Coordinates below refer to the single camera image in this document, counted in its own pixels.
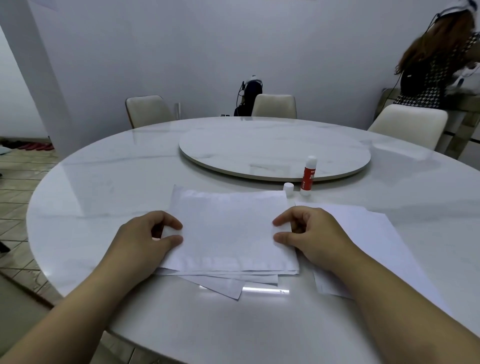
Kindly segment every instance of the forearm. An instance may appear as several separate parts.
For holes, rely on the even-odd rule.
[[[38,323],[0,364],[89,363],[111,314],[128,290],[92,274]]]
[[[335,267],[388,363],[478,363],[480,340],[395,274],[360,254]]]

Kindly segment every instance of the glue stick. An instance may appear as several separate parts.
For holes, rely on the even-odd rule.
[[[307,163],[305,163],[305,170],[303,171],[303,179],[300,186],[300,195],[310,196],[312,189],[313,178],[315,176],[315,170],[317,168],[317,157],[309,156]]]

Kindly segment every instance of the houndstooth dress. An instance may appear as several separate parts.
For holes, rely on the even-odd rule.
[[[394,104],[417,106],[421,108],[439,109],[445,94],[445,85],[452,74],[462,68],[465,53],[478,41],[480,33],[472,33],[461,51],[455,49],[446,60],[438,60],[435,55],[432,59],[430,71],[427,74],[427,87],[417,96],[405,96],[402,93],[397,97]]]

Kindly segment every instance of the marble tabletop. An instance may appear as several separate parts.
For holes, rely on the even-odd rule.
[[[174,184],[219,193],[281,189],[282,183],[207,170],[179,151],[180,138],[192,128],[238,120],[181,120],[127,131],[52,169],[32,196],[27,229],[33,254],[53,286],[62,295],[74,289],[99,262],[120,224],[167,208]],[[480,335],[480,172],[379,134],[285,122],[332,130],[369,149],[372,159],[364,170],[314,184],[310,201],[385,213],[453,316]],[[192,364],[380,363],[355,303],[320,295],[302,258],[300,266],[299,276],[280,277],[283,292],[246,290],[239,301],[178,277],[152,277],[124,301],[110,329]]]
[[[211,124],[185,133],[180,150],[203,167],[236,177],[301,182],[307,157],[316,156],[313,180],[325,181],[355,174],[370,162],[366,146],[328,128],[289,119]]]

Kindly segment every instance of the hat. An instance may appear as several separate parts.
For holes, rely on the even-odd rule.
[[[442,17],[448,14],[454,14],[456,12],[469,11],[473,15],[473,20],[477,21],[477,3],[474,0],[457,0],[450,3],[443,11],[438,13],[438,17]]]

